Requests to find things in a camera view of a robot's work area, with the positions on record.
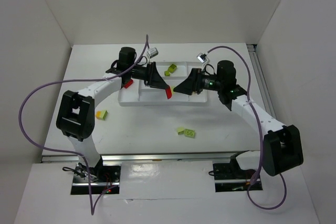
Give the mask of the dark green small lego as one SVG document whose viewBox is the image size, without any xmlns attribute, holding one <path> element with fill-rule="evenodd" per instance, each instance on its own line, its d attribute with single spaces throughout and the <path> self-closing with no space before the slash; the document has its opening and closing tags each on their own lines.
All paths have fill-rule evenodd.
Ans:
<svg viewBox="0 0 336 224">
<path fill-rule="evenodd" d="M 169 72 L 168 70 L 166 70 L 166 71 L 164 72 L 164 75 L 165 75 L 166 77 L 168 77 L 168 76 L 170 76 L 170 72 Z"/>
</svg>

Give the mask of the red rectangular lego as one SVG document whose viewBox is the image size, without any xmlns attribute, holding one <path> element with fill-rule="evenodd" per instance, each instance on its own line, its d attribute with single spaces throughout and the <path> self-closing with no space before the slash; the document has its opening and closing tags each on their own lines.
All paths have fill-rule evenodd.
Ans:
<svg viewBox="0 0 336 224">
<path fill-rule="evenodd" d="M 132 84 L 133 84 L 133 80 L 132 79 L 130 79 L 123 87 L 125 88 L 125 89 L 127 89 L 129 86 L 131 86 Z"/>
</svg>

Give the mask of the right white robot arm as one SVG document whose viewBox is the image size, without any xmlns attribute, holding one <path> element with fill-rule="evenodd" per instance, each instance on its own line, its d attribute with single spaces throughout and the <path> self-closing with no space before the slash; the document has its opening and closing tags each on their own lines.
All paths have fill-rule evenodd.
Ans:
<svg viewBox="0 0 336 224">
<path fill-rule="evenodd" d="M 276 176 L 303 164 L 299 129 L 274 119 L 248 98 L 247 91 L 237 84 L 236 69 L 231 61 L 220 61 L 217 72 L 212 75 L 207 75 L 200 68 L 193 68 L 189 76 L 173 90 L 186 95 L 200 94 L 204 90 L 217 92 L 225 107 L 261 135 L 261 165 L 268 175 Z"/>
</svg>

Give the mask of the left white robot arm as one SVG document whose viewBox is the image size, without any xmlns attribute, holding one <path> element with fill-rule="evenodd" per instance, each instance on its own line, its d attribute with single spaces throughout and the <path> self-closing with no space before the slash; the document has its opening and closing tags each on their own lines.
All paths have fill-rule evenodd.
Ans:
<svg viewBox="0 0 336 224">
<path fill-rule="evenodd" d="M 160 76 L 156 63 L 142 66 L 136 63 L 136 56 L 134 48 L 121 48 L 118 60 L 106 71 L 102 81 L 77 92 L 68 90 L 62 96 L 56 127 L 72 143 L 81 170 L 89 169 L 94 177 L 99 177 L 103 170 L 102 157 L 92 138 L 98 104 L 134 79 L 142 80 L 147 87 L 164 90 L 168 99 L 172 96 L 171 88 Z"/>
</svg>

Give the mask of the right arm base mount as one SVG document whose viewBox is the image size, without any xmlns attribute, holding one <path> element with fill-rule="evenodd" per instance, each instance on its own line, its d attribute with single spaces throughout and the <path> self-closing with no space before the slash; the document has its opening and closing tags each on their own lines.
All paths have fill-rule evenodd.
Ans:
<svg viewBox="0 0 336 224">
<path fill-rule="evenodd" d="M 215 192 L 223 193 L 247 191 L 255 172 L 255 169 L 241 168 L 233 155 L 228 162 L 214 163 L 208 174 L 214 178 Z"/>
</svg>

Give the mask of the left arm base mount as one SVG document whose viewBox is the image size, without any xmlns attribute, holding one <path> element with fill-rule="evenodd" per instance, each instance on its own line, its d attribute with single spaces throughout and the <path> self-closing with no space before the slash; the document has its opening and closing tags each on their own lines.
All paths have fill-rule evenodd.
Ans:
<svg viewBox="0 0 336 224">
<path fill-rule="evenodd" d="M 64 172 L 72 173 L 71 195 L 88 195 L 88 175 L 77 164 L 75 168 L 64 166 Z M 99 195 L 105 190 L 107 195 L 116 195 L 120 192 L 121 165 L 103 166 L 99 175 L 91 175 L 91 190 L 93 195 Z"/>
</svg>

